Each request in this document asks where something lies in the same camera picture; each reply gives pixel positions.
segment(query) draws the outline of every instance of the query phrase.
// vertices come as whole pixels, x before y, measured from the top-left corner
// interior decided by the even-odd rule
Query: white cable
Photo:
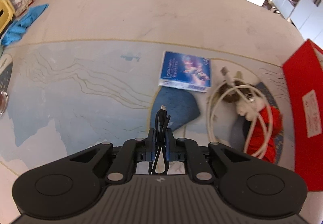
[[[246,82],[241,80],[241,79],[235,78],[234,80],[235,81],[240,81],[240,82],[243,82],[244,84],[246,84]],[[264,100],[264,103],[265,103],[265,106],[266,106],[266,109],[267,109],[267,113],[268,113],[268,117],[269,117],[269,125],[268,125],[268,129],[267,129],[262,116],[259,114],[259,112],[256,112],[256,118],[251,123],[251,126],[250,126],[250,129],[249,129],[249,132],[248,132],[248,136],[247,136],[243,151],[246,152],[246,150],[247,150],[247,148],[249,146],[249,143],[250,143],[252,133],[253,133],[255,125],[256,125],[256,121],[257,121],[257,119],[259,119],[259,122],[260,122],[261,127],[262,127],[263,132],[264,132],[264,142],[263,142],[262,146],[255,153],[252,154],[252,156],[256,156],[256,157],[262,159],[264,157],[266,151],[267,151],[268,142],[269,142],[269,140],[271,138],[272,129],[273,129],[273,116],[272,116],[271,108],[270,108],[270,105],[269,105],[269,103],[267,101],[267,98],[264,96],[264,94],[261,91],[259,91],[257,88],[255,88],[253,86],[250,86],[250,85],[235,86],[235,87],[229,88],[225,93],[223,93],[220,96],[220,98],[218,99],[217,103],[211,108],[214,96],[219,91],[219,89],[226,83],[227,82],[223,82],[219,86],[217,86],[217,88],[211,94],[209,102],[208,102],[208,105],[206,107],[206,114],[207,114],[206,115],[206,127],[207,127],[207,133],[208,133],[209,141],[213,141],[213,139],[215,141],[218,141],[218,142],[221,141],[221,140],[217,139],[214,136],[214,132],[213,132],[213,129],[214,129],[214,127],[213,127],[213,118],[214,118],[215,111],[216,111],[219,103],[229,93],[231,93],[232,91],[235,91],[250,106],[250,101],[245,97],[245,95],[243,95],[243,93],[241,93],[240,90],[238,90],[240,88],[248,88],[248,89],[251,90],[254,97],[255,97],[254,93],[256,92]]]

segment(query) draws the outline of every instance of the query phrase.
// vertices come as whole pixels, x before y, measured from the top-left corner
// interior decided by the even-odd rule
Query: red cloth
[[[271,134],[271,138],[268,142],[268,148],[267,151],[263,157],[262,160],[265,160],[267,162],[274,163],[275,162],[275,157],[276,157],[276,149],[275,149],[275,144],[273,138],[279,134],[279,132],[282,130],[282,116],[275,107],[270,107],[271,112],[273,114],[273,131]],[[268,128],[269,124],[269,118],[268,118],[268,113],[267,113],[267,108],[262,109],[259,114],[262,116],[264,119],[264,122]],[[254,132],[251,136],[249,147],[247,149],[247,154],[251,155],[255,153],[263,144],[264,142],[264,133],[260,124],[259,119],[256,122],[256,126],[254,129]]]

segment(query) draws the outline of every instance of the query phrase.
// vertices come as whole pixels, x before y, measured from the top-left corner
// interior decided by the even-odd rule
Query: small blue box
[[[165,52],[158,85],[205,93],[211,87],[210,60]]]

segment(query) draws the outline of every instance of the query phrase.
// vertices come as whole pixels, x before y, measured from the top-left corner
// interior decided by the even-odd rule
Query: white label
[[[321,117],[315,90],[308,92],[302,97],[305,111],[307,137],[322,133]]]

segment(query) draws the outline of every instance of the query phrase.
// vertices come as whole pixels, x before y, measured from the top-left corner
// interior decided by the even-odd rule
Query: red cardboard box
[[[283,64],[295,130],[295,172],[323,190],[323,51],[311,40]]]

